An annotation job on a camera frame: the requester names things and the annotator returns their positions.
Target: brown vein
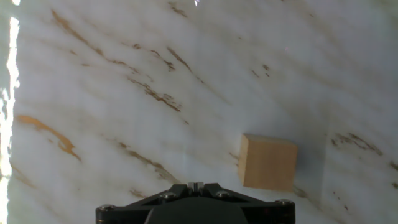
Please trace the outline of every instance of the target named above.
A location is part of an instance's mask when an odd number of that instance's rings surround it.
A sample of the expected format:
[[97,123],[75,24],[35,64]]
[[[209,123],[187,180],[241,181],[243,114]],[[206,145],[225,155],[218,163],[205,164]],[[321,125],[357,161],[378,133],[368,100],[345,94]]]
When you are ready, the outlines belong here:
[[163,60],[163,62],[168,66],[169,68],[169,72],[175,71],[174,65],[171,62],[168,62],[166,60],[163,59],[162,56],[160,56],[160,54],[156,51],[156,50],[150,50],[151,52],[155,53],[157,58],[160,58],[161,60]]
[[232,153],[229,153],[229,155],[230,156],[232,156],[234,159],[237,159],[237,160],[239,160],[239,157],[238,156],[235,156],[234,154],[232,154]]
[[167,47],[167,50],[179,61],[181,62],[183,65],[186,66],[186,68],[191,72],[191,74],[202,84],[204,84],[208,90],[210,90],[214,95],[216,95],[218,98],[222,99],[225,103],[232,105],[225,97],[223,97],[223,95],[219,94],[217,91],[215,91],[211,86],[207,85],[201,78],[199,78],[197,75],[195,75],[191,68],[188,66],[188,64],[182,60],[182,58],[171,48],[171,47]]
[[75,146],[69,141],[69,139],[67,139],[62,134],[58,133],[56,130],[48,127],[47,125],[41,123],[39,120],[37,120],[35,118],[31,118],[30,116],[18,116],[17,120],[19,122],[22,122],[25,124],[33,124],[34,126],[36,126],[37,131],[40,131],[42,129],[49,131],[50,133],[52,133],[55,137],[57,137],[59,139],[58,147],[62,151],[76,157],[81,162],[81,158],[78,155],[76,155],[72,150]]
[[363,139],[361,139],[360,137],[358,137],[357,135],[355,135],[353,133],[348,133],[348,137],[347,136],[343,136],[341,134],[336,134],[336,136],[340,140],[340,143],[344,143],[345,142],[345,143],[348,143],[348,144],[355,144],[360,149],[363,149],[363,150],[368,150],[369,149],[371,151],[374,151],[379,156],[383,155],[383,152],[380,151],[380,149],[378,149],[376,146],[370,145],[369,143],[367,143],[366,141],[364,141]]
[[398,164],[394,163],[394,161],[390,162],[390,166],[395,169],[396,171],[398,171]]
[[162,164],[159,164],[158,162],[153,162],[150,159],[145,158],[144,156],[138,154],[135,151],[132,151],[128,148],[131,148],[130,146],[123,144],[119,142],[119,145],[123,149],[125,153],[127,153],[129,156],[132,156],[138,160],[140,160],[143,164],[145,165],[151,165],[155,167],[155,172],[159,174],[160,179],[167,180],[171,184],[180,184],[181,181],[179,181],[177,178],[175,178],[170,172],[168,172]]
[[255,76],[257,76],[258,78],[260,78],[260,76],[257,75],[257,73],[256,73],[254,70],[251,70],[251,72],[252,72]]
[[[60,17],[53,9],[52,9],[51,11],[52,11],[52,15],[53,15],[53,17],[54,17],[55,22],[57,23],[57,25],[59,25],[60,27],[62,27],[63,29],[65,29],[66,32],[68,32],[69,34],[71,34],[72,36],[74,36],[76,39],[78,39],[78,40],[80,40],[81,42],[83,42],[87,47],[89,47],[89,48],[91,48],[92,50],[94,50],[98,55],[100,55],[101,57],[103,57],[106,61],[111,62],[111,63],[116,64],[116,65],[123,65],[123,66],[125,66],[125,67],[127,67],[127,68],[129,68],[130,70],[133,70],[133,71],[135,70],[135,68],[129,66],[128,64],[126,64],[126,63],[124,63],[124,62],[121,62],[121,61],[118,61],[118,60],[111,60],[111,59],[106,58],[105,55],[104,55],[104,53],[103,53],[103,51],[102,51],[101,49],[99,49],[99,48],[94,47],[93,45],[91,45],[91,44],[90,44],[85,38],[83,38],[78,32],[76,32],[75,30],[73,30],[73,29],[70,27],[69,22],[68,22],[66,19]],[[135,49],[140,49],[141,46],[136,44],[136,45],[134,45],[133,47],[134,47]]]
[[191,73],[193,73],[192,70],[191,70],[191,68],[188,66],[188,64],[187,64],[184,60],[182,60],[182,58],[181,58],[173,49],[171,49],[171,47],[167,47],[167,50],[168,50],[179,62],[181,62],[183,65],[185,65],[186,68],[187,68]]
[[150,88],[150,86],[146,83],[141,83],[135,79],[132,79],[130,77],[127,76],[127,79],[139,86],[142,86],[145,88],[145,93],[150,95],[151,97],[153,97],[154,99],[156,99],[157,101],[161,101],[163,103],[165,103],[167,106],[169,106],[170,108],[172,108],[173,110],[177,111],[177,112],[181,112],[180,107],[181,105],[178,105],[176,102],[173,101],[173,98],[168,95],[168,94],[163,94],[163,96],[160,96],[159,93],[155,92],[154,90],[152,90]]
[[145,76],[150,79],[150,82],[154,82],[154,79],[152,77],[150,77],[149,75],[145,75]]
[[323,212],[326,216],[334,219],[338,223],[344,223],[342,220],[339,218],[336,218],[336,215],[333,215],[332,213],[328,212],[327,210],[323,210],[320,206],[320,202],[312,199],[308,193],[306,193],[304,190],[298,188],[296,185],[293,185],[293,193],[297,195],[300,198],[305,198],[307,199],[318,211]]
[[136,68],[132,68],[132,71],[139,74],[139,71]]
[[180,14],[181,16],[183,16],[185,18],[188,17],[183,10],[177,9],[177,3],[176,2],[169,2],[169,5],[170,5],[171,9],[173,9],[173,11],[176,12],[177,14]]
[[337,147],[336,140],[332,139],[332,140],[331,140],[331,143],[332,143],[333,146]]
[[32,184],[32,181],[30,181],[19,169],[17,169],[14,165],[11,164],[11,168],[17,172],[16,179],[21,181],[22,183],[28,185],[29,187],[32,187],[33,189],[36,189],[36,186]]

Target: wooden cube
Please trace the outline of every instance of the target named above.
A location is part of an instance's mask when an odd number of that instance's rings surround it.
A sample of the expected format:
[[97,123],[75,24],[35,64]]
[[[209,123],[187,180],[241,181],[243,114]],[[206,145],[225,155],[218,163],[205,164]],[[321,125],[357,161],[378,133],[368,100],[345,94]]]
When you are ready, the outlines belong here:
[[288,140],[243,134],[238,164],[243,186],[291,192],[297,150]]

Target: table surface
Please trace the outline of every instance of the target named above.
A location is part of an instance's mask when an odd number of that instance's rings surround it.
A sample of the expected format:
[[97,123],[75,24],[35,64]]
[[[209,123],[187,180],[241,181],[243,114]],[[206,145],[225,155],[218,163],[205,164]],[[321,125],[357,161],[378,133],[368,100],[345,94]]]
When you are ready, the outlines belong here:
[[[397,39],[393,0],[0,1],[0,222],[203,181],[397,223]],[[242,133],[298,145],[292,193],[242,187]]]

